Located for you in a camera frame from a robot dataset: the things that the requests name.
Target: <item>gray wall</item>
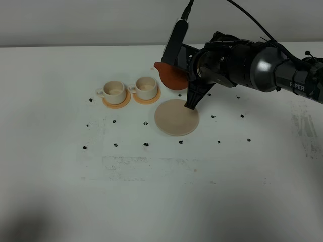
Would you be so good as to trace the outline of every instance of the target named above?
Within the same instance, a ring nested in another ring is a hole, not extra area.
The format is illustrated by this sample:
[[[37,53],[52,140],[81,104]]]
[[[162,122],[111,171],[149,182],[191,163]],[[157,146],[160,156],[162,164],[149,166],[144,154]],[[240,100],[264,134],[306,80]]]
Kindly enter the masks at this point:
[[[188,0],[0,0],[0,45],[165,43]],[[237,0],[279,41],[323,40],[321,0]],[[264,34],[225,0],[195,0],[187,43]]]

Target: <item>orange object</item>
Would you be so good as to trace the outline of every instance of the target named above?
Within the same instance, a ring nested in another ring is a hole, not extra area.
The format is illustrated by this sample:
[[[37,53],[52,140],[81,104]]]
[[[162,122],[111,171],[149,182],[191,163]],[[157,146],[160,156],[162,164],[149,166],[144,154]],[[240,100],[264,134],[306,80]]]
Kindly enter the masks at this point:
[[[102,102],[105,106],[112,109],[125,107],[130,102],[130,99],[131,99],[131,93],[128,90],[126,90],[126,92],[127,92],[126,99],[120,104],[114,105],[114,104],[108,103],[105,98],[102,98]]]
[[[157,95],[156,97],[154,97],[153,99],[151,100],[142,100],[140,99],[136,93],[133,93],[133,99],[135,99],[136,102],[140,103],[140,104],[152,104],[152,103],[155,103],[159,100],[160,96],[161,96],[161,91],[160,91],[160,88],[158,87],[158,92],[157,92]]]
[[[185,71],[163,62],[155,62],[153,66],[157,68],[161,81],[169,89],[183,90],[187,88],[188,81]]]

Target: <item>cup handle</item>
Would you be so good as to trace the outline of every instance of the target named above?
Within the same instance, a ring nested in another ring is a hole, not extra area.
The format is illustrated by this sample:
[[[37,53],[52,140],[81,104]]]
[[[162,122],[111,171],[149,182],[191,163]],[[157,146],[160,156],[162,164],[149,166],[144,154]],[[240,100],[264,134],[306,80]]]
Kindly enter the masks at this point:
[[[128,86],[128,90],[129,90],[129,92],[131,92],[131,93],[136,93],[136,87],[135,87],[135,85],[130,85],[130,86]]]
[[[95,93],[100,97],[104,98],[103,88],[96,89]]]

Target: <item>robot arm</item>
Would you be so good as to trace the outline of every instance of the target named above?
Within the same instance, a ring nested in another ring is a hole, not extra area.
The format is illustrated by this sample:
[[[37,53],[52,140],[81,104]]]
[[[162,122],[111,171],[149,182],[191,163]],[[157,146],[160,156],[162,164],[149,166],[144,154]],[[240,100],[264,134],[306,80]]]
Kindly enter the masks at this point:
[[[192,3],[184,13],[190,12]],[[271,40],[257,43],[216,32],[199,50],[182,43],[188,29],[188,14],[184,13],[185,18],[175,24],[161,61],[186,72],[187,108],[194,109],[215,83],[226,87],[243,85],[262,92],[285,89],[323,103],[323,59],[297,59],[266,30]]]

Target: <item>white teacup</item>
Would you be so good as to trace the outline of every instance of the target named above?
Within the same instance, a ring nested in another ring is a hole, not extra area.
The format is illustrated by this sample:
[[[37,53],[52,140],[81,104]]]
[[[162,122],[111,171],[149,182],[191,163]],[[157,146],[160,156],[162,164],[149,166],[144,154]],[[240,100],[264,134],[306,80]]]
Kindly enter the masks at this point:
[[[141,77],[135,85],[128,87],[132,93],[136,93],[142,100],[151,100],[157,96],[158,86],[157,81],[153,77]]]
[[[125,85],[119,81],[110,81],[103,88],[96,90],[96,94],[110,104],[120,104],[127,96]]]

